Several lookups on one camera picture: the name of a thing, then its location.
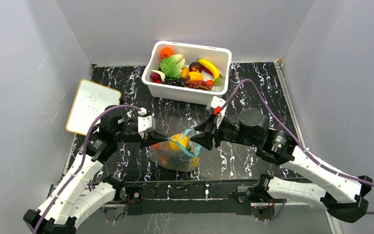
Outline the toy yellow pear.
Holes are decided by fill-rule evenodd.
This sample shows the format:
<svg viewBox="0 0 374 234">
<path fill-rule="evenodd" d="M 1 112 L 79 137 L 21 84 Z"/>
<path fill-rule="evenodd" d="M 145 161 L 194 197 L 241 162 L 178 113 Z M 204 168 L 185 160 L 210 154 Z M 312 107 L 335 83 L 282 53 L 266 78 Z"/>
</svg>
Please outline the toy yellow pear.
<svg viewBox="0 0 374 234">
<path fill-rule="evenodd" d="M 173 151 L 181 151 L 182 148 L 189 151 L 189 138 L 182 133 L 173 135 L 170 137 L 169 148 Z"/>
</svg>

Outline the clear zip top bag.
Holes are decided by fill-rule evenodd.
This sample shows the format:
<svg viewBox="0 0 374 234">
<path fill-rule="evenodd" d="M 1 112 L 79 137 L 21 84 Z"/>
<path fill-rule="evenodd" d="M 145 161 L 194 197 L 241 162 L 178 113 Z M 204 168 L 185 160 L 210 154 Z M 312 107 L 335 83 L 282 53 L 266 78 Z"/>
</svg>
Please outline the clear zip top bag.
<svg viewBox="0 0 374 234">
<path fill-rule="evenodd" d="M 190 141 L 192 136 L 198 134 L 193 129 L 185 129 L 181 132 L 189 138 L 190 150 L 182 148 L 181 151 L 173 151 L 169 148 L 170 137 L 165 142 L 161 143 L 161 149 L 156 151 L 150 146 L 149 158 L 157 165 L 174 171 L 191 172 L 194 171 L 190 167 L 190 161 L 198 156 L 200 158 L 201 145 Z"/>
</svg>

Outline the toy yellow lemon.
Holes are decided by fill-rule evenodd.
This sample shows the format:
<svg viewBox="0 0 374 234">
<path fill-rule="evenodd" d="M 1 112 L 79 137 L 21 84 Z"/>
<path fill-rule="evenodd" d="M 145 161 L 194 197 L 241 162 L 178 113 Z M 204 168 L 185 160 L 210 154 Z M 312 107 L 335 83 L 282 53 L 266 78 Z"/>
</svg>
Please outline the toy yellow lemon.
<svg viewBox="0 0 374 234">
<path fill-rule="evenodd" d="M 190 167 L 195 170 L 198 166 L 199 166 L 199 163 L 200 163 L 200 158 L 198 156 L 194 157 L 191 161 L 190 161 Z"/>
</svg>

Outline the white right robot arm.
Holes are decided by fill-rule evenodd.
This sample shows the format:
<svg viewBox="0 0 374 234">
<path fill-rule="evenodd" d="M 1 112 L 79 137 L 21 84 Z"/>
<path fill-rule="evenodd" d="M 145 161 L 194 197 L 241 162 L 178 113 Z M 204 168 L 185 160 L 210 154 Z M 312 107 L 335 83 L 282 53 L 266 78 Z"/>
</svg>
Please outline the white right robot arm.
<svg viewBox="0 0 374 234">
<path fill-rule="evenodd" d="M 240 203 L 293 200 L 319 207 L 348 223 L 358 221 L 367 213 L 369 203 L 365 195 L 371 190 L 368 177 L 352 180 L 335 169 L 327 171 L 324 162 L 309 158 L 289 135 L 271 129 L 268 117 L 258 109 L 242 110 L 236 124 L 220 113 L 211 114 L 194 129 L 198 135 L 191 140 L 207 150 L 219 147 L 223 141 L 252 146 L 262 160 L 297 172 L 308 180 L 299 183 L 261 175 L 255 186 L 237 188 L 234 195 Z"/>
</svg>

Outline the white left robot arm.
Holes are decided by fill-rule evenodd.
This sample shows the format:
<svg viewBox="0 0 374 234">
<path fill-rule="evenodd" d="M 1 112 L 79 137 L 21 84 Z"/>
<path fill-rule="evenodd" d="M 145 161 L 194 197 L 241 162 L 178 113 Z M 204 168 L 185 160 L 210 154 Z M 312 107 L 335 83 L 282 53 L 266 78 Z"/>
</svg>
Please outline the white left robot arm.
<svg viewBox="0 0 374 234">
<path fill-rule="evenodd" d="M 48 198 L 23 220 L 33 234 L 74 234 L 95 211 L 126 197 L 125 182 L 108 176 L 85 196 L 91 179 L 118 148 L 119 143 L 149 147 L 167 140 L 156 131 L 155 119 L 144 108 L 111 105 L 95 118 L 81 146 L 81 152 Z"/>
</svg>

